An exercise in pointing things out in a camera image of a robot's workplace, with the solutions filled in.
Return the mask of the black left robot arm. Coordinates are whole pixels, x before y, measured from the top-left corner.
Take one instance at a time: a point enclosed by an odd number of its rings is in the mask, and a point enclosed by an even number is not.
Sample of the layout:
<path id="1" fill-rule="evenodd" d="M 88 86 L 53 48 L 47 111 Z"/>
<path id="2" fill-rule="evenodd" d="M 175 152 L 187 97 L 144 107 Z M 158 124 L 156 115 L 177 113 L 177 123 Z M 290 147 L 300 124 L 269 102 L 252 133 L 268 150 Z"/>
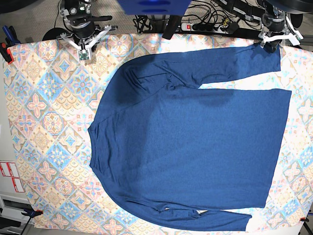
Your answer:
<path id="1" fill-rule="evenodd" d="M 288 41 L 294 47 L 313 45 L 312 35 L 303 36 L 291 21 L 292 16 L 302 17 L 313 12 L 311 0 L 259 0 L 258 3 L 265 9 L 259 34 L 262 48 L 273 53 L 283 41 Z"/>

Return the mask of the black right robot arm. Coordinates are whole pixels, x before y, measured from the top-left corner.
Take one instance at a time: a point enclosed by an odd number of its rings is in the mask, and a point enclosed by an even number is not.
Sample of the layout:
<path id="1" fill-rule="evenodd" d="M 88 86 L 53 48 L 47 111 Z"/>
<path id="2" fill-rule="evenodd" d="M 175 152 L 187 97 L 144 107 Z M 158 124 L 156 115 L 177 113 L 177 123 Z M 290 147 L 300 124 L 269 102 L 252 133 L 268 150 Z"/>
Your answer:
<path id="1" fill-rule="evenodd" d="M 105 25 L 100 27 L 97 22 L 107 22 L 112 20 L 111 15 L 94 16 L 91 13 L 91 0 L 62 0 L 59 3 L 59 13 L 62 16 L 63 25 L 66 32 L 57 36 L 68 42 L 73 39 L 73 46 L 77 50 L 87 50 L 94 47 L 102 36 L 117 27 Z"/>

